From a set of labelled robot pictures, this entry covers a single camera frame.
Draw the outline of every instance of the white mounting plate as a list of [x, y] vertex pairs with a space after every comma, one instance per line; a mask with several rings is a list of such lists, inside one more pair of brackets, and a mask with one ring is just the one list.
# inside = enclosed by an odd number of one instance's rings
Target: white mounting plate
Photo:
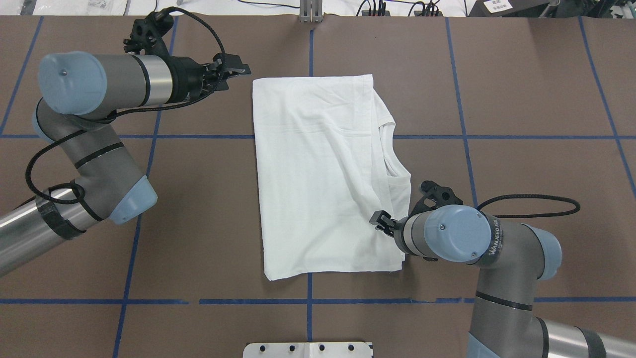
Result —
[[372, 346], [367, 342], [250, 343], [243, 358], [373, 358]]

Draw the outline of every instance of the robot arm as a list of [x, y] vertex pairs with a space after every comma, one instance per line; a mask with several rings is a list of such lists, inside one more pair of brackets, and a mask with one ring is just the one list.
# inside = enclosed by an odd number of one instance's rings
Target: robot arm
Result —
[[[162, 36], [172, 28], [172, 11], [189, 14], [211, 30], [221, 47], [211, 63], [197, 64], [169, 54]], [[33, 126], [53, 143], [47, 148], [62, 147], [79, 177], [72, 185], [56, 185], [46, 193], [31, 185], [36, 197], [0, 217], [0, 276], [105, 218], [122, 224], [156, 203], [148, 178], [110, 126], [116, 117], [187, 106], [228, 89], [228, 78], [251, 74], [239, 56], [225, 53], [211, 27], [178, 8], [136, 20], [124, 44], [127, 55], [71, 52], [47, 55], [41, 61], [38, 80], [43, 99], [33, 114]], [[148, 108], [171, 103], [177, 104]], [[117, 112], [135, 107], [141, 108]]]
[[[561, 265], [552, 234], [461, 205], [452, 189], [434, 182], [420, 190], [424, 197], [408, 217], [396, 221], [377, 211], [370, 222], [408, 255], [480, 268], [468, 357], [636, 357], [634, 343], [533, 316], [538, 281], [552, 278]], [[424, 205], [425, 199], [435, 206]]]

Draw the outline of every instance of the light blue joint cap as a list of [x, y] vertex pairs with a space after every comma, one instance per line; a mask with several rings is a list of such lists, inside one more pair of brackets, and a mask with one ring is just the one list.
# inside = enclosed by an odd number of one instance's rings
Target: light blue joint cap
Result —
[[495, 352], [483, 345], [472, 334], [468, 334], [468, 352], [466, 358], [501, 358]]
[[31, 124], [33, 125], [33, 130], [36, 132], [36, 134], [44, 139], [45, 141], [49, 142], [49, 143], [53, 143], [54, 140], [52, 140], [51, 138], [49, 138], [44, 131], [42, 130], [42, 127], [39, 126], [38, 123], [38, 109], [36, 108], [35, 111], [33, 111], [33, 116], [31, 116]]
[[122, 225], [126, 221], [138, 216], [150, 209], [157, 202], [157, 194], [150, 185], [147, 176], [142, 176], [139, 181], [126, 193], [123, 199], [117, 204], [115, 210], [108, 218], [117, 225]]
[[490, 244], [488, 219], [466, 205], [446, 205], [433, 211], [424, 224], [424, 238], [444, 260], [467, 262], [480, 257]]
[[57, 113], [85, 115], [106, 96], [106, 72], [88, 52], [49, 54], [40, 62], [38, 82], [44, 100]]
[[561, 261], [563, 260], [563, 252], [561, 251], [561, 244], [559, 244], [557, 238], [548, 231], [537, 229], [528, 224], [522, 224], [530, 228], [532, 232], [539, 238], [541, 248], [543, 249], [543, 258], [545, 265], [543, 267], [543, 274], [539, 277], [539, 280], [549, 280], [557, 274], [557, 270], [561, 267]]

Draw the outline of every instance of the folded white shirt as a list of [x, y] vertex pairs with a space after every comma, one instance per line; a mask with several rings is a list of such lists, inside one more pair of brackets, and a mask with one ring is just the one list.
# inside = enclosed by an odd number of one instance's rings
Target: folded white shirt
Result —
[[411, 174], [371, 75], [254, 81], [254, 134], [269, 280], [397, 271], [404, 254], [369, 224], [408, 213]]

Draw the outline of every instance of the brown tabletop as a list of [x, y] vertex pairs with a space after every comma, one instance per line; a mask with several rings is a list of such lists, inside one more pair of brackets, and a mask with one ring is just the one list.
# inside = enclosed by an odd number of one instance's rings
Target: brown tabletop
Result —
[[[0, 278], [0, 356], [240, 357], [252, 342], [349, 340], [373, 342], [376, 357], [465, 355], [475, 268], [409, 257], [397, 273], [263, 273], [252, 81], [366, 73], [397, 122], [412, 204], [423, 180], [470, 205], [577, 199], [573, 216], [522, 220], [563, 247], [534, 311], [636, 340], [634, 20], [203, 18], [254, 74], [194, 106], [115, 122], [159, 201]], [[45, 146], [31, 127], [39, 60], [120, 53], [133, 19], [0, 18], [0, 213], [31, 196], [24, 169]], [[218, 51], [188, 18], [173, 31], [175, 55], [209, 62]], [[34, 172], [41, 188], [75, 176], [60, 150]]]

